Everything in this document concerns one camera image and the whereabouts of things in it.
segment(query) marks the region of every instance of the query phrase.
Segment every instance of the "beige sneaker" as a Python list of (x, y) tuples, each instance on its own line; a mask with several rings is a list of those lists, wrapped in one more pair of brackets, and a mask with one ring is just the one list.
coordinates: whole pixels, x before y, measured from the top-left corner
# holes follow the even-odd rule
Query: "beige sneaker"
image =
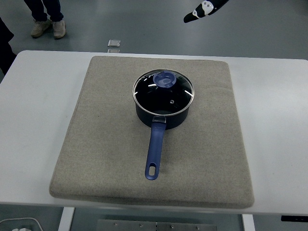
[(51, 21), (47, 19), (46, 21), (37, 21), (34, 20), (34, 27), (31, 31), (31, 36), (33, 38), (37, 38), (41, 36), (45, 30), (47, 30), (51, 26)]
[(66, 34), (65, 22), (53, 22), (53, 36), (55, 39), (62, 38)]

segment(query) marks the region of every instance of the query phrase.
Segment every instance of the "navy blue saucepan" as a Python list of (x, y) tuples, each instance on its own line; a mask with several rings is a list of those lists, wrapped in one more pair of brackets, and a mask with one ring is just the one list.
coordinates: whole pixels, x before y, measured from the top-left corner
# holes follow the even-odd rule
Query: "navy blue saucepan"
[(139, 119), (151, 127), (145, 177), (155, 180), (159, 173), (165, 130), (175, 128), (185, 120), (194, 98), (193, 85), (179, 72), (153, 70), (136, 80), (133, 98)]

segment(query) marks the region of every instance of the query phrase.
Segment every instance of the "glass lid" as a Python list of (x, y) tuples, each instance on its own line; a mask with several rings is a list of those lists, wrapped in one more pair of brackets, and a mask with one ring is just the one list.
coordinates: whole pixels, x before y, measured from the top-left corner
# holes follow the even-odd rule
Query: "glass lid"
[(194, 89), (184, 75), (171, 70), (154, 70), (137, 79), (135, 102), (153, 115), (171, 115), (185, 110), (193, 100)]

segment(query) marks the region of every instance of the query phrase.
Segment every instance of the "lid knob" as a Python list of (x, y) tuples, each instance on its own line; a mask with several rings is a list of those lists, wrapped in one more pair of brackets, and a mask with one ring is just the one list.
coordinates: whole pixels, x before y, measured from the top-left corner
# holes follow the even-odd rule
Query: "lid knob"
[(169, 71), (163, 71), (153, 76), (153, 82), (160, 88), (171, 88), (176, 81), (177, 78)]

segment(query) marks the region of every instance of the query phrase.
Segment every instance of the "blue handle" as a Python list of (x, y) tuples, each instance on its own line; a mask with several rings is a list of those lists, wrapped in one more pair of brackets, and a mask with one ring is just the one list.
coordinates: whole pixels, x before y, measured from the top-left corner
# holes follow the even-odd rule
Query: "blue handle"
[[(155, 180), (159, 173), (160, 157), (162, 154), (163, 137), (166, 129), (166, 123), (153, 122), (151, 126), (151, 139), (148, 151), (148, 158), (145, 166), (145, 177), (148, 180)], [(154, 175), (150, 175), (150, 167), (155, 168)]]

